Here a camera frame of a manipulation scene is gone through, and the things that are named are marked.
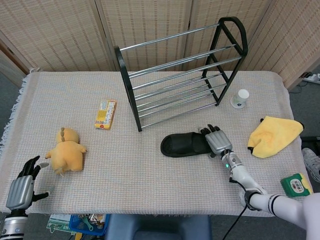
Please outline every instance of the chrome bar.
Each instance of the chrome bar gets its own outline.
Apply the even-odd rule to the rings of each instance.
[[[173,98],[173,97],[178,96],[178,95],[180,95],[180,94],[185,94],[185,93],[187,93],[187,92],[190,92],[190,91],[193,91],[193,90],[196,90],[196,89],[200,89],[200,88],[203,88],[203,87],[208,87],[208,84],[201,85],[201,86],[197,86],[197,87],[188,89],[188,90],[186,90],[186,91],[181,91],[181,92],[178,92],[178,93],[176,93],[176,94],[174,94],[174,95],[166,96],[166,97],[163,97],[163,98],[154,100],[154,101],[149,101],[149,102],[143,103],[143,104],[141,104],[141,105],[139,105],[139,106],[136,106],[136,107],[139,108],[139,107],[142,107],[142,106],[145,106],[145,105],[148,105],[148,104],[153,104],[153,103],[156,103],[156,102],[160,102],[160,101],[162,101],[162,100],[169,99],[169,98]]]
[[[168,62],[168,63],[165,63],[165,64],[161,64],[161,65],[158,65],[158,66],[153,66],[153,67],[150,67],[150,68],[147,68],[147,69],[144,69],[144,70],[136,71],[136,72],[133,72],[133,73],[129,74],[129,77],[132,79],[132,78],[139,77],[139,76],[142,76],[142,75],[145,75],[145,74],[149,74],[149,73],[152,73],[152,72],[155,72],[155,71],[159,71],[159,70],[162,70],[162,69],[170,68],[170,67],[173,67],[173,66],[176,66],[176,65],[179,65],[179,64],[184,64],[184,63],[193,61],[195,59],[201,59],[201,58],[209,56],[210,54],[213,54],[213,53],[216,53],[216,52],[219,52],[219,51],[223,51],[223,50],[232,48],[234,46],[235,46],[235,44],[232,44],[230,46],[221,47],[221,48],[216,48],[216,49],[211,50],[211,51],[207,51],[207,52],[200,53],[200,54],[197,54],[197,55],[185,57],[185,58],[182,58],[182,59],[179,59],[179,60],[176,60],[176,61],[171,61],[171,62]]]
[[[139,44],[136,44],[136,45],[127,46],[127,47],[121,48],[120,51],[133,49],[133,48],[137,48],[137,47],[142,47],[142,46],[145,46],[145,45],[148,45],[148,44],[154,44],[156,42],[160,42],[160,41],[164,41],[164,40],[168,40],[168,39],[173,39],[175,37],[179,37],[179,36],[186,35],[186,34],[191,34],[191,33],[194,33],[194,32],[197,32],[197,31],[201,31],[201,30],[204,30],[204,29],[208,29],[208,28],[214,28],[214,27],[217,27],[217,26],[219,26],[219,23],[216,23],[216,24],[213,24],[213,25],[209,25],[209,26],[203,26],[203,27],[195,28],[195,29],[192,29],[192,30],[189,30],[189,31],[184,31],[184,32],[181,32],[181,33],[177,33],[175,35],[165,36],[165,37],[154,39],[154,40],[151,40],[151,41],[146,41],[146,42],[139,43]]]
[[[170,85],[170,86],[161,87],[161,88],[158,88],[158,89],[155,90],[155,91],[150,91],[150,92],[146,92],[146,93],[139,94],[139,95],[135,96],[134,99],[135,99],[135,100],[139,100],[139,99],[140,99],[139,97],[141,97],[141,96],[148,95],[148,94],[153,94],[153,93],[157,93],[157,92],[159,92],[159,91],[161,91],[161,90],[168,89],[168,88],[171,88],[171,87],[174,87],[174,86],[177,86],[177,85],[180,85],[180,84],[184,84],[184,83],[190,82],[190,81],[192,81],[192,80],[201,79],[201,78],[202,78],[202,76],[198,76],[198,77],[194,77],[194,78],[191,78],[191,79],[188,79],[188,80],[185,80],[185,81],[181,81],[181,82],[175,83],[175,84]]]
[[[185,86],[189,86],[189,85],[192,85],[192,84],[195,84],[195,83],[198,83],[198,82],[207,80],[207,79],[211,79],[211,78],[216,77],[216,76],[219,76],[219,75],[221,75],[221,73],[218,73],[218,74],[212,75],[212,76],[208,76],[208,77],[205,77],[205,78],[196,77],[196,78],[191,79],[191,80],[196,80],[196,79],[198,79],[198,80],[196,80],[196,81],[189,82],[189,81],[191,81],[191,80],[187,80],[187,81],[184,81],[184,82],[189,82],[189,83],[184,84],[184,85],[181,85],[181,86],[176,86],[176,87],[173,87],[173,88],[170,88],[170,89],[167,89],[168,86],[167,86],[167,87],[164,87],[164,88],[160,88],[160,89],[157,89],[156,91],[152,91],[152,92],[148,92],[148,93],[141,94],[141,95],[144,95],[144,96],[138,95],[138,96],[141,96],[141,97],[138,97],[138,96],[137,96],[137,98],[136,98],[135,100],[138,101],[138,100],[145,99],[145,98],[149,98],[149,97],[152,97],[152,96],[155,96],[155,95],[167,93],[167,92],[169,92],[169,91],[176,90],[176,89],[180,89],[180,88],[183,88],[183,87],[185,87]]]
[[[162,83],[162,82],[165,82],[165,81],[170,80],[170,79],[175,79],[175,78],[182,77],[182,76],[185,76],[185,75],[188,75],[188,74],[192,74],[192,73],[195,73],[197,71],[209,69],[209,68],[216,67],[216,66],[219,66],[219,65],[222,65],[222,64],[231,63],[231,62],[239,60],[241,58],[242,58],[241,56],[237,56],[237,57],[230,58],[228,60],[215,62],[215,63],[209,64],[209,65],[205,65],[205,66],[200,66],[200,67],[194,68],[194,69],[189,70],[189,71],[181,72],[181,73],[174,74],[174,75],[171,75],[171,76],[167,76],[167,77],[164,77],[164,78],[161,78],[161,79],[158,79],[158,80],[155,80],[155,81],[151,81],[151,82],[139,85],[139,86],[135,86],[132,89],[133,90],[141,89],[141,88],[153,85],[153,84]]]
[[[138,110],[138,113],[141,113],[141,112],[144,112],[144,111],[147,111],[147,110],[151,110],[151,109],[155,109],[155,108],[158,108],[158,107],[162,107],[162,106],[167,105],[167,104],[172,104],[172,103],[174,103],[174,102],[177,102],[177,101],[180,101],[180,100],[183,100],[183,99],[187,99],[187,98],[196,96],[196,95],[198,95],[198,94],[203,94],[203,93],[205,93],[205,92],[208,92],[208,91],[211,91],[211,90],[213,90],[213,89],[217,89],[217,88],[223,87],[223,86],[225,86],[225,85],[227,85],[227,84],[224,83],[224,84],[218,85],[218,86],[216,86],[216,87],[208,88],[208,89],[206,89],[206,90],[203,90],[203,91],[200,91],[200,92],[197,92],[197,93],[188,95],[188,96],[184,96],[184,97],[181,97],[181,98],[178,98],[178,99],[175,99],[175,100],[167,101],[167,102],[164,102],[164,103],[155,105],[155,106],[150,106],[150,107],[147,107],[147,108]]]
[[[216,104],[217,104],[216,102],[210,103],[210,104],[208,104],[208,105],[204,105],[204,106],[201,106],[201,107],[192,109],[192,110],[190,110],[190,111],[185,111],[185,112],[183,112],[183,113],[180,113],[180,114],[177,114],[177,115],[174,115],[174,116],[171,116],[171,117],[162,119],[162,120],[160,120],[160,121],[152,122],[152,123],[150,123],[150,124],[141,126],[141,128],[143,129],[143,128],[145,128],[145,127],[149,127],[149,126],[151,126],[151,125],[158,124],[158,123],[164,122],[164,121],[166,121],[166,120],[170,120],[170,119],[173,119],[173,118],[175,118],[175,117],[179,117],[179,116],[181,116],[181,115],[189,114],[189,113],[192,113],[192,112],[201,110],[201,109],[205,109],[205,108],[207,108],[207,107],[211,107],[211,106],[216,105]]]
[[[145,116],[148,116],[148,115],[151,115],[151,114],[155,114],[155,113],[161,112],[161,111],[163,111],[163,110],[171,109],[171,108],[174,108],[174,107],[183,105],[183,104],[187,104],[187,103],[190,103],[190,102],[193,102],[193,101],[195,101],[195,100],[202,99],[202,98],[208,97],[208,96],[211,96],[211,97],[212,97],[212,93],[209,93],[209,94],[203,95],[203,96],[198,96],[198,97],[193,98],[193,99],[191,99],[191,100],[187,100],[187,101],[184,101],[184,102],[181,102],[181,103],[172,105],[172,106],[167,106],[167,107],[165,107],[165,108],[162,108],[162,109],[159,109],[159,110],[156,110],[156,111],[148,112],[148,113],[146,113],[146,114],[144,114],[144,115],[139,116],[139,118],[141,119],[141,118],[143,118],[143,117],[145,117]]]

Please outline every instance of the yellow box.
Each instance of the yellow box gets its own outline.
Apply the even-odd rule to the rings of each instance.
[[[117,102],[115,100],[101,102],[94,126],[98,129],[109,130],[114,119],[116,106]]]

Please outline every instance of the black frame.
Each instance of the black frame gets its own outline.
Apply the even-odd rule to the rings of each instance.
[[[231,34],[231,32],[229,31],[229,29],[227,28],[227,26],[225,25],[225,22],[233,22],[239,29],[240,35],[241,35],[241,43],[242,43],[242,47],[239,45],[239,43],[235,40],[235,38],[233,37],[233,35]],[[232,83],[233,79],[235,78],[241,64],[243,63],[243,61],[245,60],[245,57],[248,54],[248,42],[247,42],[247,34],[246,34],[246,30],[244,25],[242,24],[242,22],[235,16],[230,16],[230,17],[222,17],[219,19],[218,22],[218,26],[215,29],[215,33],[213,36],[213,40],[211,43],[211,47],[210,47],[210,51],[214,50],[217,46],[219,37],[221,35],[221,31],[223,31],[225,33],[225,35],[227,36],[227,38],[229,39],[229,41],[234,45],[235,50],[238,52],[238,54],[241,56],[241,59],[239,59],[230,75],[230,77],[227,77],[225,71],[223,70],[221,65],[216,66],[217,69],[219,70],[219,72],[221,73],[221,76],[223,77],[226,86],[223,88],[220,96],[218,97],[217,94],[215,93],[215,91],[212,89],[211,93],[213,98],[216,101],[215,106],[218,106],[221,101],[222,98],[225,96],[230,84]],[[142,126],[141,126],[141,122],[140,122],[140,118],[139,118],[139,114],[138,114],[138,109],[137,109],[137,104],[136,104],[136,100],[135,100],[135,94],[134,94],[134,90],[130,81],[130,77],[127,71],[127,67],[125,64],[125,61],[123,59],[121,50],[118,46],[114,47],[114,52],[116,55],[116,59],[117,59],[117,64],[118,67],[120,69],[121,72],[121,76],[122,76],[122,80],[123,80],[123,84],[125,87],[125,91],[134,115],[134,119],[136,122],[136,126],[138,128],[138,131],[141,132],[142,131]],[[211,53],[205,62],[205,65],[209,65],[211,64],[211,62],[214,63],[218,63],[218,60],[215,56],[214,53]],[[208,68],[204,69],[202,72],[202,78],[206,78],[207,77],[207,72],[208,72]],[[206,79],[204,80],[205,83],[208,85],[208,88],[212,88],[211,84],[209,83],[209,80]]]

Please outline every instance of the sneaker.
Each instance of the sneaker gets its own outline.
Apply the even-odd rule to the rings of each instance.
[[[320,157],[307,147],[302,149],[302,156],[304,165],[309,170],[310,175],[315,181],[320,183]]]

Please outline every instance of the white robotic arm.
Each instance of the white robotic arm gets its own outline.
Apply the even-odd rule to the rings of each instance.
[[[239,198],[243,206],[250,210],[265,211],[306,230],[307,240],[320,239],[320,193],[307,196],[298,202],[291,198],[268,194],[248,173],[237,155],[232,151],[232,144],[219,129],[208,124],[208,128],[201,130],[213,153],[221,157],[225,167],[229,170],[230,182],[239,184]]]

